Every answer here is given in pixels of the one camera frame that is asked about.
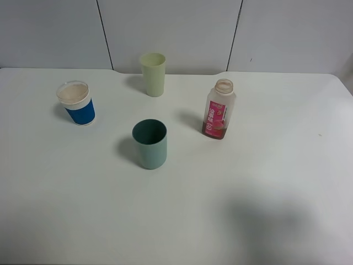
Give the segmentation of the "plastic drink bottle pink label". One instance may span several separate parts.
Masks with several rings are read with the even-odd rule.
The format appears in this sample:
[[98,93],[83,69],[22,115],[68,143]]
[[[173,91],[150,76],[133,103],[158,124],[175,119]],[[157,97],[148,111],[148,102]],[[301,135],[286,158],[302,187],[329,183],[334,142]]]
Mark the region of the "plastic drink bottle pink label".
[[233,82],[229,79],[219,79],[207,96],[202,123],[204,135],[217,140],[224,138],[235,101]]

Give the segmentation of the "teal green plastic cup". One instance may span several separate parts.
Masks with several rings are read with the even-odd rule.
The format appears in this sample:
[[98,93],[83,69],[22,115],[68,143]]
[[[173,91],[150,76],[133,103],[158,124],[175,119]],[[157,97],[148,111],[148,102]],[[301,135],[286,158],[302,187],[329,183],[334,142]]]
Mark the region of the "teal green plastic cup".
[[142,167],[157,169],[167,159],[167,127],[159,120],[145,119],[132,129],[132,138]]

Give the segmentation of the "pale yellow plastic cup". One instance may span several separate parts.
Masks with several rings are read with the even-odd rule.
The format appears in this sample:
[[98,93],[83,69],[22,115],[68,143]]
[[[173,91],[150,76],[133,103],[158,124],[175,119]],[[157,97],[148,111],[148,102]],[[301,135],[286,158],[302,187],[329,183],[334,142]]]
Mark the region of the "pale yellow plastic cup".
[[164,93],[166,58],[160,53],[148,53],[140,57],[141,70],[150,97],[160,97]]

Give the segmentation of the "clear cup with blue sleeve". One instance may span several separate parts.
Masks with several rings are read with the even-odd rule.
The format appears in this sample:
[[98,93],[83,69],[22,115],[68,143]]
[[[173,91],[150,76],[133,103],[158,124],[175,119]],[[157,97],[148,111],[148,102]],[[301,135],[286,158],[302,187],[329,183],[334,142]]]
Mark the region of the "clear cup with blue sleeve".
[[75,124],[85,126],[94,121],[94,105],[86,83],[82,81],[66,82],[58,87],[56,95]]

